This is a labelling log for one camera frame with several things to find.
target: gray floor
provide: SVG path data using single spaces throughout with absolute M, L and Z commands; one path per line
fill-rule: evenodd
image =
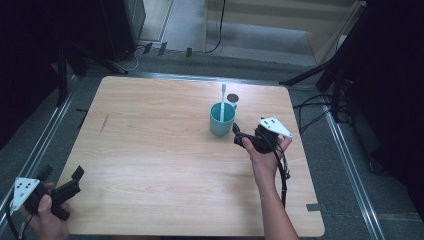
M 200 46 L 196 45 L 199 44 L 199 38 L 198 35 L 192 37 L 193 34 L 190 35 L 187 32 L 182 34 L 183 31 L 181 30 L 173 32 L 173 29 L 176 28 L 172 27 L 174 23 L 172 19 L 182 19 L 182 17 L 176 16 L 183 9 L 182 5 L 179 8 L 178 4 L 187 4 L 188 1 L 175 0 L 173 15 L 170 16 L 170 22 L 164 36 L 164 41 L 168 41 L 169 51 L 164 56 L 158 56 L 156 49 L 145 55 L 141 51 L 138 52 L 139 66 L 135 70 L 130 71 L 130 74 L 133 76 L 145 76 L 146 73 L 157 73 L 150 74 L 150 76 L 159 78 L 179 75 L 221 77 L 247 79 L 248 82 L 254 84 L 277 85 L 279 80 L 290 79 L 315 65 L 313 61 L 300 60 L 303 58 L 302 55 L 310 59 L 313 59 L 313 56 L 311 53 L 308 54 L 309 49 L 305 42 L 293 40 L 292 37 L 287 37 L 287 42 L 292 41 L 293 46 L 291 48 L 293 50 L 282 50 L 282 54 L 285 57 L 280 58 L 284 59 L 284 61 L 281 61 L 281 59 L 280 61 L 274 61 L 262 58 L 267 55 L 267 52 L 272 52 L 272 49 L 267 49 L 266 52 L 254 51 L 255 53 L 249 54 L 248 57 L 238 55 L 236 51 L 233 51 L 231 54 L 228 53 L 228 57 L 225 57 L 220 54 L 229 48 L 229 42 L 231 42 L 225 38 L 223 39 L 224 47 L 220 54 L 194 54 L 191 58 L 185 58 L 185 53 L 178 51 L 181 49 L 185 51 L 186 47 L 196 49 L 196 47 Z M 185 14 L 183 15 L 187 15 L 187 12 L 201 14 L 200 10 L 197 10 L 197 12 L 184 11 Z M 197 30 L 191 31 L 192 33 L 199 33 Z M 250 44 L 258 46 L 252 42 L 236 46 L 247 47 L 250 50 L 255 49 Z M 293 53 L 298 56 L 291 58 L 290 56 Z M 77 87 L 72 101 L 69 103 L 69 108 L 41 155 L 41 162 L 38 168 L 45 164 L 51 164 L 55 169 L 51 176 L 53 181 L 59 178 L 78 135 L 78 125 L 84 118 L 84 113 L 76 111 L 76 109 L 89 109 L 101 79 L 106 75 L 110 75 L 108 71 L 92 61 L 88 61 L 88 63 L 90 66 L 89 73 L 77 81 Z M 120 64 L 129 68 L 135 66 L 135 59 L 128 58 Z M 318 94 L 314 89 L 314 83 L 318 77 L 315 76 L 289 88 L 293 105 L 300 104 L 307 98 Z M 26 159 L 31 155 L 32 148 L 42 133 L 42 129 L 56 110 L 56 98 L 57 92 L 55 91 L 25 122 L 9 144 L 0 151 L 0 167 L 2 168 L 1 198 L 4 198 L 10 186 L 12 186 L 14 177 L 20 173 Z M 302 123 L 305 124 L 322 114 L 323 108 L 321 106 L 307 107 L 302 110 L 302 113 Z M 377 219 L 381 224 L 385 239 L 424 239 L 423 223 L 416 214 L 404 186 L 391 176 L 382 177 L 372 174 L 368 170 L 368 161 L 356 138 L 354 128 L 348 124 L 339 124 L 338 127 L 342 130 L 343 142 L 349 147 L 349 153 L 359 173 L 360 181 L 372 203 Z M 366 221 L 364 221 L 363 212 L 353 190 L 352 180 L 346 171 L 346 165 L 342 160 L 328 120 L 326 118 L 320 119 L 311 125 L 301 137 L 318 202 L 322 206 L 321 212 L 326 228 L 324 236 L 317 239 L 373 239 L 367 228 Z M 4 231 L 1 239 L 11 239 L 8 229 Z M 107 238 L 102 236 L 71 236 L 71 239 Z M 166 237 L 165 239 L 182 238 Z

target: wire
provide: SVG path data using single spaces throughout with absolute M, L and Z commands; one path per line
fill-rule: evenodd
M 215 51 L 217 48 L 218 48 L 218 46 L 221 44 L 221 40 L 222 40 L 222 21 L 224 20 L 224 12 L 225 12 L 225 3 L 226 3 L 227 1 L 226 0 L 224 0 L 224 4 L 222 5 L 222 12 L 221 12 L 221 22 L 220 22 L 220 24 L 219 24 L 219 41 L 218 41 L 218 43 L 216 44 L 216 46 L 215 46 L 215 48 L 214 49 L 212 49 L 212 50 L 210 50 L 210 51 L 207 51 L 207 52 L 205 52 L 205 53 L 212 53 L 213 51 Z
M 312 124 L 318 122 L 322 117 L 324 117 L 327 113 L 331 112 L 331 110 L 326 110 L 324 111 L 321 115 L 319 115 L 318 117 L 314 118 L 312 121 L 310 121 L 308 124 L 306 124 L 305 126 L 301 127 L 299 129 L 300 134 L 302 134 L 309 126 L 311 126 Z
M 119 65 L 118 63 L 116 63 L 116 62 L 113 62 L 116 66 L 118 66 L 120 69 L 122 69 L 122 70 L 124 70 L 124 71 L 132 71 L 132 70 L 134 70 L 134 69 L 136 69 L 137 67 L 138 67 L 138 58 L 137 58 L 137 52 L 138 51 L 140 51 L 141 49 L 144 49 L 144 46 L 143 47 L 141 47 L 141 48 L 138 48 L 137 50 L 135 50 L 135 52 L 134 52 L 134 58 L 135 58 L 135 60 L 136 60 L 136 64 L 135 64 L 135 67 L 133 67 L 133 68 L 124 68 L 124 67 L 122 67 L 121 65 Z
M 7 219 L 7 222 L 9 223 L 8 225 L 10 227 L 10 230 L 12 231 L 13 236 L 15 236 L 17 240 L 19 240 L 19 233 L 16 230 L 15 224 L 13 223 L 12 216 L 10 214 L 10 204 L 12 203 L 12 201 L 13 201 L 13 195 L 10 195 L 6 203 L 6 219 Z
M 281 148 L 281 153 L 282 156 L 284 157 L 284 166 L 281 163 L 281 158 L 278 157 L 277 154 L 277 150 L 272 144 L 271 142 L 268 140 L 268 138 L 261 132 L 259 132 L 259 134 L 261 135 L 261 137 L 263 139 L 265 139 L 265 141 L 268 143 L 268 146 L 272 149 L 272 152 L 275 155 L 275 159 L 277 160 L 277 164 L 278 164 L 278 171 L 280 172 L 280 177 L 281 177 L 281 202 L 283 204 L 283 206 L 286 206 L 286 194 L 287 194 L 287 183 L 286 180 L 288 179 L 287 177 L 289 176 L 289 174 L 287 173 L 287 161 L 286 161 L 286 156 L 284 155 L 284 149 L 281 147 L 281 145 L 278 143 L 277 141 L 277 145 L 280 146 Z
M 332 95 L 319 94 L 319 95 L 315 95 L 315 96 L 312 96 L 312 97 L 306 99 L 305 101 L 303 101 L 303 103 L 301 103 L 299 105 L 293 106 L 293 109 L 299 109 L 299 112 L 298 112 L 298 119 L 299 119 L 298 120 L 298 126 L 299 126 L 299 132 L 300 132 L 300 134 L 302 134 L 309 126 L 311 126 L 312 124 L 316 123 L 323 116 L 325 116 L 327 113 L 330 113 L 330 112 L 333 113 L 333 114 L 336 114 L 337 117 L 338 117 L 338 119 L 340 119 L 340 117 L 339 117 L 339 114 L 340 113 L 346 114 L 348 120 L 345 120 L 345 121 L 340 120 L 340 123 L 350 123 L 350 120 L 349 120 L 350 118 L 349 118 L 349 114 L 348 114 L 348 111 L 347 111 L 347 106 L 346 105 L 341 105 L 341 106 L 338 106 L 336 109 L 330 109 L 330 110 L 324 111 L 321 115 L 319 115 L 318 117 L 316 117 L 315 119 L 313 119 L 312 121 L 310 121 L 308 124 L 306 124 L 305 126 L 302 126 L 302 108 L 303 107 L 305 107 L 305 106 L 330 106 L 331 105 L 331 103 L 329 103 L 329 102 L 307 103 L 307 102 L 309 102 L 309 101 L 311 101 L 311 100 L 313 100 L 315 98 L 318 98 L 318 97 L 333 98 Z
M 27 227 L 29 226 L 29 223 L 31 222 L 32 218 L 34 217 L 34 214 L 32 214 L 32 213 L 28 213 L 28 215 L 25 216 L 25 221 L 22 223 L 21 232 L 19 234 L 19 239 L 26 239 L 25 231 L 26 231 Z
M 333 96 L 331 96 L 331 95 L 328 95 L 328 94 L 319 94 L 319 95 L 315 95 L 315 96 L 312 96 L 312 97 L 310 97 L 310 98 L 308 98 L 308 99 L 306 99 L 305 101 L 303 101 L 303 103 L 302 104 L 300 104 L 299 105 L 299 112 L 298 112 L 298 119 L 299 119 L 299 132 L 302 134 L 302 131 L 301 131 L 301 128 L 302 128 L 302 108 L 303 108 L 303 106 L 305 106 L 306 105 L 306 103 L 307 102 L 309 102 L 309 101 L 311 101 L 311 100 L 313 100 L 313 99 L 315 99 L 315 98 L 318 98 L 318 97 L 330 97 L 330 98 L 332 98 Z

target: hand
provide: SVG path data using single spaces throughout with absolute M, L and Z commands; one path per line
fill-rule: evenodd
M 259 190 L 266 187 L 275 187 L 275 173 L 277 172 L 278 162 L 274 153 L 259 153 L 248 138 L 243 138 L 242 141 L 244 148 L 250 155 L 250 160 L 252 160 L 253 174 Z M 278 144 L 283 151 L 287 149 L 291 141 L 291 138 L 278 138 Z M 281 152 L 277 151 L 277 154 L 281 158 Z
M 46 188 L 53 188 L 53 183 L 47 183 Z M 40 204 L 38 205 L 38 214 L 34 215 L 29 222 L 29 226 L 34 230 L 39 240 L 63 240 L 69 236 L 68 224 L 53 215 L 51 212 L 52 199 L 49 195 L 44 195 Z M 69 211 L 69 205 L 64 203 L 61 208 L 65 211 Z M 24 216 L 28 215 L 28 212 L 21 209 L 21 213 Z

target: table top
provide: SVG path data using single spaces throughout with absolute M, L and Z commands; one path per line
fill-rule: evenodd
M 239 96 L 235 122 L 254 134 L 276 116 L 293 133 L 286 151 L 286 210 L 300 236 L 321 236 L 301 138 L 288 91 L 227 82 Z M 260 199 L 247 152 L 209 130 L 220 82 L 106 77 L 102 80 L 58 185 L 78 167 L 82 191 L 69 200 L 72 234 L 261 236 Z M 277 191 L 281 180 L 276 174 Z

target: blue mug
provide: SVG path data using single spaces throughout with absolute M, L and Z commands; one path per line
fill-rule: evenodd
M 221 122 L 221 103 L 215 103 L 210 111 L 211 132 L 217 137 L 225 136 L 233 125 L 235 115 L 234 107 L 224 103 L 224 121 Z

